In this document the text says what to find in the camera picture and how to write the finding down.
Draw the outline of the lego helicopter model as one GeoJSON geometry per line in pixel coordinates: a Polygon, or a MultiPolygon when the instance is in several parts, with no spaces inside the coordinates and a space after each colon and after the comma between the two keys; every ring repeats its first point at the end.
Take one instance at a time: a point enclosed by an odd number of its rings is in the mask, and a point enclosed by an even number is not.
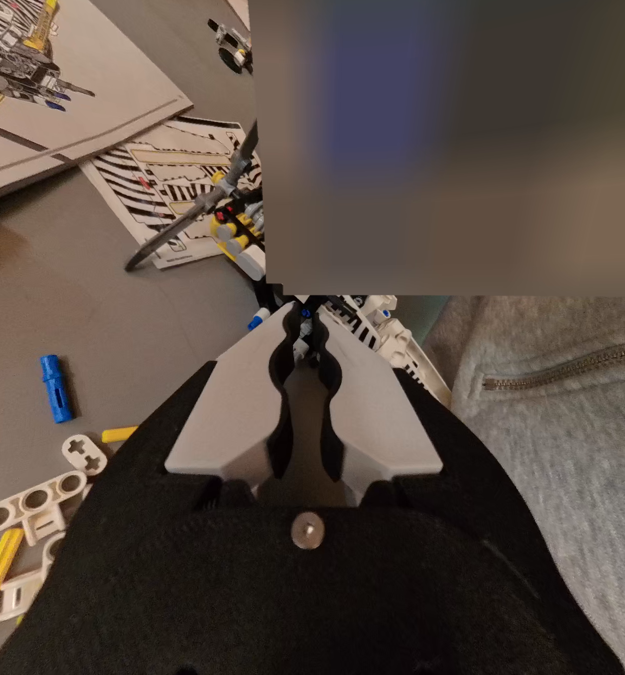
{"type": "MultiPolygon", "coordinates": [[[[263,192],[260,189],[239,189],[239,179],[251,167],[258,144],[258,126],[254,122],[246,138],[231,156],[227,172],[212,177],[214,189],[199,194],[186,212],[143,244],[124,266],[126,272],[151,257],[164,244],[185,230],[199,216],[210,215],[210,230],[218,239],[219,249],[249,276],[259,302],[266,307],[259,310],[250,323],[250,329],[262,324],[274,314],[276,298],[284,297],[266,283],[265,228],[263,192]]],[[[305,325],[311,324],[311,315],[326,313],[339,321],[350,333],[388,363],[405,371],[417,384],[445,407],[451,405],[451,391],[433,363],[413,338],[410,330],[392,315],[397,300],[393,295],[328,295],[297,296],[300,315],[305,325]]]]}

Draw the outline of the zebra striped sticker sheet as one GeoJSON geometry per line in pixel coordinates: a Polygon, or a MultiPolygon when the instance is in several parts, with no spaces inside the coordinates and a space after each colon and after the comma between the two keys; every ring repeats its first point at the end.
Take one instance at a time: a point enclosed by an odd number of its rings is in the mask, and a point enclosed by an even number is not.
{"type": "Polygon", "coordinates": [[[179,115],[81,168],[141,246],[214,189],[245,136],[237,122],[179,115]]]}

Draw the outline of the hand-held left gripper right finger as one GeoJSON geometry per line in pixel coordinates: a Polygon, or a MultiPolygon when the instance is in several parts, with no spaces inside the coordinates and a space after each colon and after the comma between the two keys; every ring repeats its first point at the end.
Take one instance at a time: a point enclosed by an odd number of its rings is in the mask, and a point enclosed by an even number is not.
{"type": "Polygon", "coordinates": [[[379,481],[438,475],[443,462],[388,361],[327,312],[315,317],[313,337],[327,391],[321,459],[347,504],[358,506],[379,481]]]}

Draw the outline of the person's grey hoodie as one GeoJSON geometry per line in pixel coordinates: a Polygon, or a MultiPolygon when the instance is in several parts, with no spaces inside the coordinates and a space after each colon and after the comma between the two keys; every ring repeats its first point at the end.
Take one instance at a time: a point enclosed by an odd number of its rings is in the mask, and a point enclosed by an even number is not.
{"type": "Polygon", "coordinates": [[[423,348],[625,668],[625,297],[451,296],[423,348]]]}

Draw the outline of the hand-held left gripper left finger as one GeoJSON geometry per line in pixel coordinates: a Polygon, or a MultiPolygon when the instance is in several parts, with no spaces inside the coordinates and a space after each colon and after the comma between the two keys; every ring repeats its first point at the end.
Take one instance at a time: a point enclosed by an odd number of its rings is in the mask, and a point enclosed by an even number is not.
{"type": "Polygon", "coordinates": [[[293,426],[285,382],[294,370],[300,310],[284,304],[211,363],[211,374],[165,460],[179,475],[242,480],[253,490],[281,478],[293,426]]]}

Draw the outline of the small cluster of lego parts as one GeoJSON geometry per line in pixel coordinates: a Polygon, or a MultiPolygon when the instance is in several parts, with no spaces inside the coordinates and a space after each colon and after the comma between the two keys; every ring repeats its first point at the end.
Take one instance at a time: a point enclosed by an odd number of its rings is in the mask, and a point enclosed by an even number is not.
{"type": "Polygon", "coordinates": [[[250,39],[242,36],[236,29],[228,28],[223,23],[212,19],[208,19],[207,25],[215,34],[215,41],[222,62],[237,74],[248,72],[253,75],[253,55],[250,39]]]}

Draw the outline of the lego instruction booklet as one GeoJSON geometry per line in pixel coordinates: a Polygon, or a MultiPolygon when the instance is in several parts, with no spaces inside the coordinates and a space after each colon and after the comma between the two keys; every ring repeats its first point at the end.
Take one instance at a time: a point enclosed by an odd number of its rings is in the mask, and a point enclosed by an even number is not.
{"type": "Polygon", "coordinates": [[[90,1],[0,1],[0,196],[191,107],[90,1]]]}

